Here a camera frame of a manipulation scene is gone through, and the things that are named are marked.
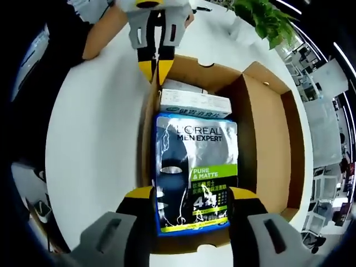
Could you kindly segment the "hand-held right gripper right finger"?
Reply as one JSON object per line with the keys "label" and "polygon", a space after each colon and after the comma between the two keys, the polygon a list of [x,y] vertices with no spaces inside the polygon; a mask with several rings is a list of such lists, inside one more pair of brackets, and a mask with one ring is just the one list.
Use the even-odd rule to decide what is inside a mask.
{"label": "hand-held right gripper right finger", "polygon": [[233,266],[316,266],[299,232],[255,193],[230,187],[228,203]]}

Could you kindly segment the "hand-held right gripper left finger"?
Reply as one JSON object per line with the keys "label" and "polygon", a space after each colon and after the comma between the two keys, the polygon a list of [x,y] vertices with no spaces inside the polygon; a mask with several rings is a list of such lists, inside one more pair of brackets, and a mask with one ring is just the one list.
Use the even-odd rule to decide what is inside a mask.
{"label": "hand-held right gripper left finger", "polygon": [[154,242],[152,186],[127,193],[116,212],[107,212],[86,228],[69,253],[69,266],[149,266]]}

